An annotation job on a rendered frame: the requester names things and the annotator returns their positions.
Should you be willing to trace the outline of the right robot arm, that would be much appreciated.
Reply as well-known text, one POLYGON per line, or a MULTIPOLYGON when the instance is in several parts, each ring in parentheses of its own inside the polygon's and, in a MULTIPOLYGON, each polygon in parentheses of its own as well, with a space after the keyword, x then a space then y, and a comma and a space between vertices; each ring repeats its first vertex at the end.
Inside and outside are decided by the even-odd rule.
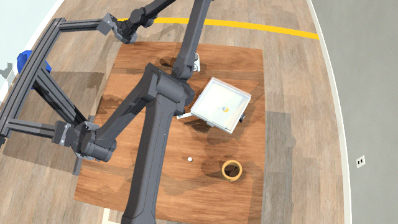
POLYGON ((186 95, 180 82, 149 62, 139 83, 102 127, 81 126, 76 152, 108 162, 116 150, 117 136, 146 107, 121 224, 156 224, 155 207, 170 124, 173 116, 183 113, 186 95))

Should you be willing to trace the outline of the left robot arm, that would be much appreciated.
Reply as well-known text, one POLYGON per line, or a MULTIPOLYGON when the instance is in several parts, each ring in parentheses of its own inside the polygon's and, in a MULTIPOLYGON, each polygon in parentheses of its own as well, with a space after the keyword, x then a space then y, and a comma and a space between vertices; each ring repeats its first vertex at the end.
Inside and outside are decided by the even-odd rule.
MULTIPOLYGON (((138 27, 150 27, 154 20, 158 18, 158 13, 174 1, 176 0, 155 0, 145 7, 133 10, 130 18, 122 22, 118 34, 130 41, 138 27)), ((187 94, 184 106, 188 106, 195 96, 195 92, 187 83, 187 80, 193 75, 195 54, 211 1, 214 0, 194 0, 182 46, 170 74, 184 87, 187 94)))

